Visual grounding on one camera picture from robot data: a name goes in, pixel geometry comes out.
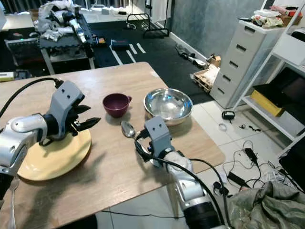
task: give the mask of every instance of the cardboard box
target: cardboard box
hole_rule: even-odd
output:
[[[284,108],[277,107],[269,99],[260,94],[257,90],[254,90],[251,94],[251,98],[260,104],[265,110],[270,112],[273,116],[281,116],[284,112]]]
[[[221,64],[221,58],[220,56],[215,56],[215,58],[212,58],[209,63],[214,64],[216,67],[220,68],[220,64]]]
[[[30,9],[30,17],[32,21],[38,20],[38,9]]]
[[[279,17],[282,19],[284,27],[286,27],[289,24],[290,20],[292,19],[292,17],[286,16],[286,15],[280,15]],[[301,19],[302,19],[302,16],[298,16],[296,18],[295,22],[293,23],[293,25],[298,25],[300,23]]]

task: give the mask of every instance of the drawer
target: drawer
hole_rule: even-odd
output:
[[[232,42],[240,44],[241,46],[256,52],[260,47],[265,34],[249,26],[238,24]]]
[[[229,102],[232,98],[232,93],[226,93],[225,90],[218,85],[214,84],[211,92],[211,97],[213,97],[220,106],[224,109],[228,108]]]
[[[224,93],[234,94],[236,91],[238,84],[236,84],[229,76],[219,72],[214,85],[221,88]]]
[[[247,72],[248,66],[243,61],[240,63],[232,58],[226,58],[221,64],[220,71],[229,76],[235,83],[239,83]]]
[[[222,61],[223,63],[230,63],[232,61],[236,65],[238,65],[239,68],[242,68],[244,70],[247,70],[249,65],[252,63],[252,60],[255,57],[255,52],[239,45],[238,43],[231,42],[229,49]]]

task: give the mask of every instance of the black floor mat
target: black floor mat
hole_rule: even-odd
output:
[[[204,103],[213,100],[213,98],[204,92],[190,79],[190,74],[199,71],[199,69],[189,61],[181,58],[175,49],[175,42],[169,38],[160,38],[161,32],[150,32],[148,36],[157,38],[143,39],[143,30],[140,21],[133,21],[137,26],[136,30],[126,30],[124,21],[112,21],[102,23],[91,23],[93,34],[105,37],[107,46],[94,47],[95,67],[116,66],[114,55],[108,47],[111,39],[128,40],[133,44],[138,54],[133,54],[136,62],[148,62],[152,68],[158,73],[161,79],[170,88],[178,89],[186,93],[194,104]],[[11,54],[6,48],[3,39],[13,40],[13,33],[23,34],[23,38],[28,38],[30,32],[34,28],[15,29],[0,33],[0,72],[15,71],[16,69],[28,69],[34,76],[48,75],[45,63],[32,64],[16,67],[13,64]],[[146,53],[140,52],[136,43],[139,43]],[[117,51],[119,58],[123,64],[132,63],[126,51]],[[56,73],[68,73],[83,69],[89,69],[88,60],[77,60],[71,62],[54,63],[53,68]]]
[[[141,27],[141,22],[135,22],[137,28]],[[147,62],[158,73],[161,79],[170,88],[178,89],[186,93],[194,104],[204,103],[213,100],[213,98],[200,87],[198,87],[191,79],[190,74],[199,71],[199,69],[189,61],[181,58],[175,49],[175,42],[169,38],[146,38],[143,39],[143,30],[126,30],[124,21],[113,21],[103,23],[91,23],[92,32],[98,36],[106,38],[107,47],[95,47],[96,64],[100,67],[108,67],[118,65],[116,59],[112,55],[110,48],[111,39],[127,40],[133,44],[138,54],[133,54],[136,62]],[[149,32],[149,36],[159,37],[160,32]],[[136,43],[139,43],[146,53],[140,52]],[[126,51],[117,51],[121,61],[132,63]]]

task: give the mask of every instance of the yellow plate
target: yellow plate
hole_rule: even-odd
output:
[[[87,155],[91,146],[91,134],[84,130],[72,137],[68,134],[62,141],[42,147],[33,145],[18,171],[28,180],[48,180],[59,177],[76,167]]]

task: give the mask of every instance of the drawer handle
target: drawer handle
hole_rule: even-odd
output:
[[[255,29],[252,29],[252,28],[250,28],[250,27],[248,27],[248,26],[245,26],[244,27],[244,30],[246,31],[246,32],[249,32],[249,33],[255,33]]]
[[[229,62],[229,64],[230,64],[230,65],[232,65],[234,68],[238,68],[238,65],[237,65],[237,64],[235,64],[235,63],[234,63],[234,62],[232,62],[232,61],[230,61],[230,62]]]
[[[247,50],[246,48],[244,48],[243,46],[241,46],[239,44],[236,46],[236,48],[242,52],[245,52]]]
[[[223,78],[225,81],[227,81],[228,83],[231,81],[231,79],[229,77],[227,77],[226,75],[223,75]]]
[[[224,91],[221,90],[219,87],[217,88],[217,90],[218,90],[221,94],[224,94]]]

